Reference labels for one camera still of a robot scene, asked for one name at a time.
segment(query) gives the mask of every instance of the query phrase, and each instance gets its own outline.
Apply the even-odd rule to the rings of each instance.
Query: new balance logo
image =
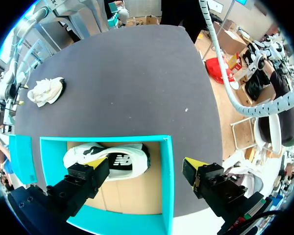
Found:
[[[113,165],[132,165],[128,155],[118,154]]]

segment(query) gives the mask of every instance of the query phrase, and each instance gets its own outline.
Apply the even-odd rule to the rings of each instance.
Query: black bag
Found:
[[[245,89],[249,97],[256,101],[264,85],[269,85],[270,80],[262,70],[257,70],[246,82]]]

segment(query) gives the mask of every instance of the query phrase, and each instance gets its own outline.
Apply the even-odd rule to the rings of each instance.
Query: black clothing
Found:
[[[109,3],[115,2],[116,0],[104,0],[104,9],[106,11],[107,18],[110,19],[112,17],[112,13],[109,7]]]
[[[162,0],[161,10],[160,24],[178,26],[183,21],[182,25],[194,43],[206,27],[198,0]]]
[[[276,93],[275,99],[290,91],[277,72],[272,73],[270,82]],[[278,115],[280,119],[282,144],[284,144],[294,138],[294,107],[287,111],[280,112]],[[259,129],[262,139],[267,143],[271,143],[269,117],[259,118]]]

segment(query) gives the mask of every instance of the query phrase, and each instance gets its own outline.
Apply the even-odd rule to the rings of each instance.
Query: teal box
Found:
[[[40,137],[42,167],[47,185],[54,186],[68,174],[63,166],[67,142],[160,142],[162,214],[137,215],[103,211],[82,206],[67,222],[85,231],[102,234],[169,235],[172,232],[174,205],[174,168],[171,136],[135,137]]]
[[[37,182],[33,154],[31,148],[31,137],[10,135],[9,151],[13,172],[23,184]]]
[[[119,22],[118,17],[119,17],[119,14],[116,13],[111,18],[108,19],[109,27],[116,27],[118,25],[118,22]]]

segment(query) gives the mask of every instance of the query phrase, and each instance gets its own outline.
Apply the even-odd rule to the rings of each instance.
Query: white sneaker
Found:
[[[107,157],[110,174],[106,181],[127,180],[143,174],[150,167],[148,149],[142,143],[124,144],[106,148],[96,142],[85,143],[67,151],[63,158],[65,168],[74,163],[88,164]]]

